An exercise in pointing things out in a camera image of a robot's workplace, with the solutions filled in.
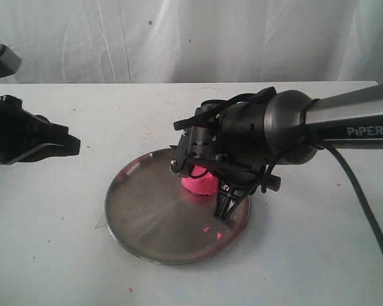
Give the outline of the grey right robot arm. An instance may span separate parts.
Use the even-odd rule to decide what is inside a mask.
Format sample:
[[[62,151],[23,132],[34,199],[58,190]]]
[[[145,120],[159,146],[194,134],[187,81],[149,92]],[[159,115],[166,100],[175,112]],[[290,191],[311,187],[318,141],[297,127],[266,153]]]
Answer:
[[[214,175],[214,214],[227,219],[256,190],[280,188],[278,164],[305,164],[321,149],[383,149],[383,84],[323,99],[274,87],[210,99],[174,129],[182,135],[171,172]]]

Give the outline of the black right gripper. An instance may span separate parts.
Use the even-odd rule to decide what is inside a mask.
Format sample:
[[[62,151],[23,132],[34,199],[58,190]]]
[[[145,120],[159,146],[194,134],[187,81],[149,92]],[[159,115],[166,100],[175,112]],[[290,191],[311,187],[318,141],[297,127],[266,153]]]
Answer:
[[[170,170],[198,180],[204,168],[218,179],[214,216],[223,221],[244,204],[258,186],[274,189],[269,165],[274,153],[266,140],[264,119],[268,100],[208,100],[195,115],[174,123],[183,132]]]

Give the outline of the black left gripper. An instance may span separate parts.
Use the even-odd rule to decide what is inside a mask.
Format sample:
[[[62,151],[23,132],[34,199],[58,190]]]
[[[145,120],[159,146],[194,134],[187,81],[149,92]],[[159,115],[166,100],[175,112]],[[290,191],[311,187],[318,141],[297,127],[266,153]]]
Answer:
[[[80,147],[80,139],[70,135],[68,127],[25,111],[19,98],[0,96],[0,164],[77,156]]]

